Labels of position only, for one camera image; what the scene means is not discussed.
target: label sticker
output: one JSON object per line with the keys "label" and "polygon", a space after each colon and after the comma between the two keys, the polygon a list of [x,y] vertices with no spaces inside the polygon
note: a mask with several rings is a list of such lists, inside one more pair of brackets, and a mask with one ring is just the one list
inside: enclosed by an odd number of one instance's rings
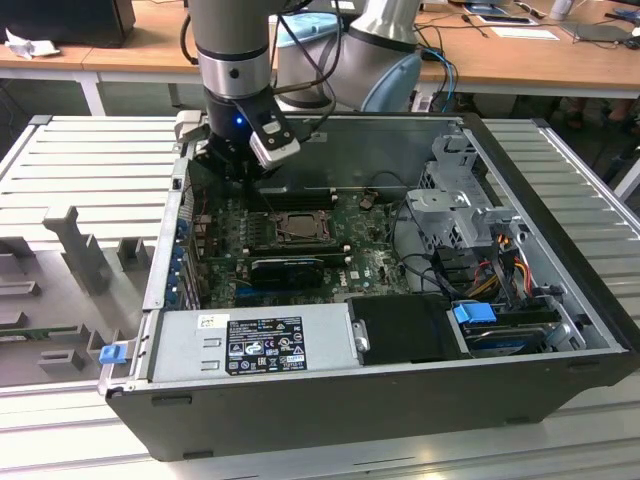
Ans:
{"label": "label sticker", "polygon": [[[340,5],[340,9],[341,10],[355,10],[356,9],[356,5],[353,2],[349,2],[349,1],[345,1],[345,0],[339,0],[338,1],[338,5]],[[336,2],[332,1],[331,2],[331,6],[333,8],[336,8]]]}
{"label": "label sticker", "polygon": [[229,318],[231,318],[231,316],[228,313],[199,315],[198,328],[226,328]]}
{"label": "label sticker", "polygon": [[229,320],[225,325],[228,346],[225,368],[229,375],[307,369],[302,317]]}

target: white table leg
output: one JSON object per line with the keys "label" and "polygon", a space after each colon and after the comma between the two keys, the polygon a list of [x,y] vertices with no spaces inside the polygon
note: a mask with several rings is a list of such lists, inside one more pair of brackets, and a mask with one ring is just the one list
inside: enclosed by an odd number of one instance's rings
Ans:
{"label": "white table leg", "polygon": [[105,116],[102,97],[100,96],[100,78],[96,72],[76,72],[76,82],[82,87],[84,98],[93,116]]}
{"label": "white table leg", "polygon": [[631,167],[631,170],[618,184],[614,193],[624,202],[638,188],[638,185],[640,185],[640,160]]}
{"label": "white table leg", "polygon": [[180,108],[182,106],[182,102],[180,101],[180,92],[178,91],[177,84],[169,84],[169,97],[171,98],[172,107]]}

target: warning symbol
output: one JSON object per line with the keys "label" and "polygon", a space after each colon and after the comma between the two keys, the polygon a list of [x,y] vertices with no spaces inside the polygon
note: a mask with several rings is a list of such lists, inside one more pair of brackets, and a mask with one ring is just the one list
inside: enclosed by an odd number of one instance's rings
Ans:
{"label": "warning symbol", "polygon": [[241,343],[230,343],[229,344],[229,355],[243,355],[244,354],[244,345]]}

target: power supply label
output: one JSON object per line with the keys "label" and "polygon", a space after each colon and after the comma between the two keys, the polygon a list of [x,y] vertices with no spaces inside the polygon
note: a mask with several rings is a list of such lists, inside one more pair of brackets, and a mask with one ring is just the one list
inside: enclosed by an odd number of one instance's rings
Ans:
{"label": "power supply label", "polygon": [[229,375],[306,370],[302,317],[227,322],[225,369]]}

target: paper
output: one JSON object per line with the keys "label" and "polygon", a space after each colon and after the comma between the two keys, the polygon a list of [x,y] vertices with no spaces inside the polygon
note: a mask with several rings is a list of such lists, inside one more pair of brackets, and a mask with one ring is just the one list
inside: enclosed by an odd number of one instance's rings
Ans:
{"label": "paper", "polygon": [[5,29],[5,33],[7,34],[7,41],[4,42],[5,47],[27,60],[60,53],[60,50],[56,49],[49,40],[27,40],[12,34],[9,29]]}
{"label": "paper", "polygon": [[537,28],[491,27],[496,35],[502,38],[527,38],[529,40],[560,40],[549,30]]}

